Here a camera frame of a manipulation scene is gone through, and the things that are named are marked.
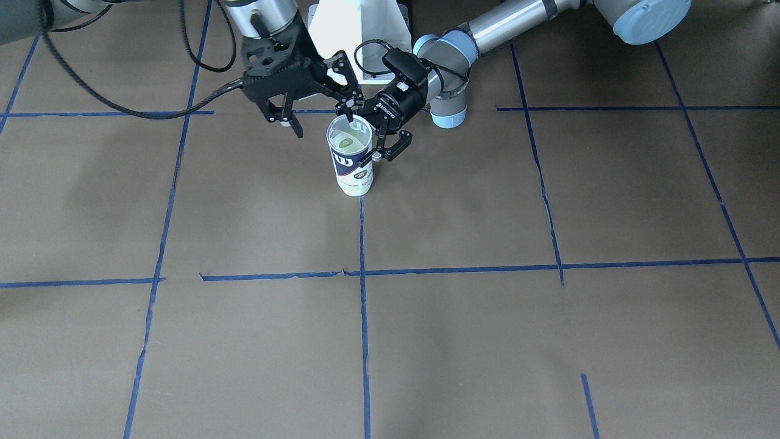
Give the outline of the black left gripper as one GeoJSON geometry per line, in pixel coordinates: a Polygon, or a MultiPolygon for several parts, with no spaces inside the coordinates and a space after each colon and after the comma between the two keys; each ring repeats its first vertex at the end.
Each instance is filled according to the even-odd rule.
{"type": "Polygon", "coordinates": [[[365,101],[339,102],[335,106],[337,116],[346,116],[354,122],[356,116],[367,120],[378,131],[378,141],[358,161],[360,167],[369,162],[385,159],[393,161],[411,145],[413,135],[402,126],[427,103],[428,77],[431,68],[410,52],[390,50],[382,61],[395,75],[373,98],[365,101]],[[387,134],[398,133],[398,142],[385,147],[387,134]]]}

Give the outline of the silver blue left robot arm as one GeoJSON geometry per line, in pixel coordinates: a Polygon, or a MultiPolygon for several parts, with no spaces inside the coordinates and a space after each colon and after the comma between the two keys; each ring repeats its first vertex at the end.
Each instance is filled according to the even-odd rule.
{"type": "Polygon", "coordinates": [[[368,40],[368,45],[385,49],[383,73],[392,74],[392,80],[355,112],[376,136],[356,163],[393,161],[411,144],[407,122],[424,108],[440,128],[461,125],[466,119],[470,72],[477,61],[564,12],[588,5],[588,1],[504,1],[443,34],[421,36],[409,52],[381,39],[368,40]]]}

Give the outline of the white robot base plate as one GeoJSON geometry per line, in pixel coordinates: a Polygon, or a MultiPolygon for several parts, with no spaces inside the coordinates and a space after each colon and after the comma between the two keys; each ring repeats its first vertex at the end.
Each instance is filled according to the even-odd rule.
{"type": "Polygon", "coordinates": [[[362,42],[379,39],[411,52],[410,16],[399,1],[319,1],[308,8],[307,28],[323,58],[343,50],[360,84],[387,84],[391,73],[382,73],[387,52],[379,44],[356,50],[362,42]]]}

